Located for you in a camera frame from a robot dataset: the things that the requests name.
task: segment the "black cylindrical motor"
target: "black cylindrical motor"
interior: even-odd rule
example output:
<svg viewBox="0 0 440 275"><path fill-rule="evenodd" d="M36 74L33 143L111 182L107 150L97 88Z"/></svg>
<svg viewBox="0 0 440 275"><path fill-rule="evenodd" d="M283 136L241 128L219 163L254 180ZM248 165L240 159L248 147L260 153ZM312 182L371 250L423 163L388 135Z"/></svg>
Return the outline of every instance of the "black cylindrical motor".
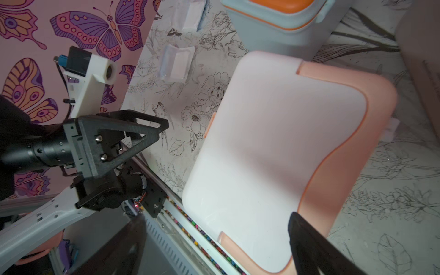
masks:
<svg viewBox="0 0 440 275"><path fill-rule="evenodd" d="M62 124L56 128L43 138L8 144L0 152L0 163L12 173L73 164Z"/></svg>

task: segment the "orange butterfly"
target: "orange butterfly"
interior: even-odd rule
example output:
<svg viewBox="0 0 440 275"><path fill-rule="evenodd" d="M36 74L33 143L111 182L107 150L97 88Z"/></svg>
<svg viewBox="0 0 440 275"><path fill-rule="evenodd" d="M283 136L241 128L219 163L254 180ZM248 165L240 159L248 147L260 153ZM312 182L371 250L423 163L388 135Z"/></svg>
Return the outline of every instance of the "orange butterfly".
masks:
<svg viewBox="0 0 440 275"><path fill-rule="evenodd" d="M15 37L20 41L30 39L43 50L46 45L35 40L32 33L38 29L38 19L30 10L20 10L29 6L33 0L2 0L0 3L0 35L6 39Z"/></svg>
<svg viewBox="0 0 440 275"><path fill-rule="evenodd" d="M23 58L11 69L2 95L25 111L32 123L46 122L58 113L54 99L48 98L38 104L44 96L43 78L37 63L31 58Z"/></svg>

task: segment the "line-drawn flower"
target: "line-drawn flower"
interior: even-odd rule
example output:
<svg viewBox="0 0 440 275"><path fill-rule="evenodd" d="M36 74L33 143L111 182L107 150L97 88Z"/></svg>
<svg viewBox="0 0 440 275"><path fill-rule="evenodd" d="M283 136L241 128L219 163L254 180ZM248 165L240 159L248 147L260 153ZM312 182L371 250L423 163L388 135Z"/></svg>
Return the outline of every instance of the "line-drawn flower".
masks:
<svg viewBox="0 0 440 275"><path fill-rule="evenodd" d="M191 130L195 135L205 133L209 117L202 112L199 106L193 103L191 106L187 106L180 115L183 119L182 126L186 130Z"/></svg>
<svg viewBox="0 0 440 275"><path fill-rule="evenodd" d="M234 26L225 11L220 11L214 17L211 30L218 32L235 32Z"/></svg>
<svg viewBox="0 0 440 275"><path fill-rule="evenodd" d="M203 48L209 51L215 47L216 38L213 36L212 33L205 33L204 35L202 35L199 43L200 46L202 46Z"/></svg>
<svg viewBox="0 0 440 275"><path fill-rule="evenodd" d="M384 194L381 192L358 191L352 192L344 204L345 214L357 215L357 212L367 216L369 222L376 216L379 219L388 218L391 214L397 214L405 220L414 220L420 223L426 214L440 218L440 212L434 208L440 207L440 203L430 203L431 190L422 193L417 184L414 188L395 188L394 191Z"/></svg>
<svg viewBox="0 0 440 275"><path fill-rule="evenodd" d="M208 107L207 111L205 109L205 113L215 111L220 105L224 92L229 85L229 80L231 80L231 78L228 73L216 73L206 78L202 85L202 91L198 95L199 100L197 101L197 105Z"/></svg>
<svg viewBox="0 0 440 275"><path fill-rule="evenodd" d="M166 167L156 160L156 166L158 168L159 174L163 176L161 178L164 180L165 184L168 185L171 190L173 190L176 194L181 196L183 188L186 184L186 182L182 179L183 175L186 172L186 169L181 175L178 175L176 173L174 165L170 166L170 164L168 163L168 167Z"/></svg>
<svg viewBox="0 0 440 275"><path fill-rule="evenodd" d="M405 151L398 151L396 148L386 145L385 151L377 152L376 155L379 158L372 158L376 160L372 165L379 168L381 172L384 172L388 179L393 179L397 176L417 179L406 169L407 164L416 158L408 158L408 154Z"/></svg>
<svg viewBox="0 0 440 275"><path fill-rule="evenodd" d="M247 54L249 50L245 48L244 44L241 41L238 41L234 38L235 35L231 38L231 41L229 43L225 43L225 47L228 51L228 56L239 58Z"/></svg>

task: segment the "white plastic part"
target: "white plastic part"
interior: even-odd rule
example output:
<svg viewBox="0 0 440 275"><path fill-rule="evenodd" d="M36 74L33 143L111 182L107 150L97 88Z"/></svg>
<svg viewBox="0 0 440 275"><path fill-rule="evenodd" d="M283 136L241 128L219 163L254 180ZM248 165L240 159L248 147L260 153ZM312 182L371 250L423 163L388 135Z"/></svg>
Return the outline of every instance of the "white plastic part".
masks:
<svg viewBox="0 0 440 275"><path fill-rule="evenodd" d="M171 27L179 31L197 31L206 0L179 0L171 19Z"/></svg>
<svg viewBox="0 0 440 275"><path fill-rule="evenodd" d="M224 232L273 273L292 255L287 224L307 183L367 107L354 88L297 75L301 62L257 51L241 59L182 194L208 235Z"/></svg>
<svg viewBox="0 0 440 275"><path fill-rule="evenodd" d="M206 268L211 269L212 273L210 274L221 275L220 271L203 255L201 250L188 238L188 235L182 232L168 214L162 211L155 219L147 211L143 211L142 214L147 224L147 235L153 239L166 256L176 275L208 274ZM194 257L195 253L205 262L205 266L197 257Z"/></svg>
<svg viewBox="0 0 440 275"><path fill-rule="evenodd" d="M107 77L109 67L111 74ZM92 54L85 77L67 71L64 74L79 79L79 83L67 83L69 97L75 100L70 118L75 118L99 113L105 85L114 83L117 68L113 61Z"/></svg>
<svg viewBox="0 0 440 275"><path fill-rule="evenodd" d="M185 83L194 53L195 47L176 48L166 45L158 72L159 78L167 82Z"/></svg>
<svg viewBox="0 0 440 275"><path fill-rule="evenodd" d="M384 141L384 142L392 142L394 139L394 135L396 133L396 129L400 124L400 120L398 120L397 118L390 118L387 127L385 128L385 130L382 132L382 135L380 137L380 141Z"/></svg>
<svg viewBox="0 0 440 275"><path fill-rule="evenodd" d="M0 231L0 274L67 226L95 211L75 207L76 188L67 187L51 201Z"/></svg>

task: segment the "drawn bird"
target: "drawn bird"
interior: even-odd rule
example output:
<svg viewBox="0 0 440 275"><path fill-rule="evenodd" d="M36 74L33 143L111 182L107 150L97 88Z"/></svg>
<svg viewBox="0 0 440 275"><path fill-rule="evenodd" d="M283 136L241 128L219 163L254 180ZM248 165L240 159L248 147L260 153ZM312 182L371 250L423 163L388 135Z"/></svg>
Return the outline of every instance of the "drawn bird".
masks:
<svg viewBox="0 0 440 275"><path fill-rule="evenodd" d="M170 122L172 129L174 131L174 123L172 122L171 116L169 115L169 113L165 109L165 106L161 102L158 102L157 105L153 105L153 112L156 115L156 117L168 119L168 121ZM166 148L168 149L168 139L166 137L166 131L163 131L161 133L162 149L164 147L164 139L165 139L165 143L166 143Z"/></svg>

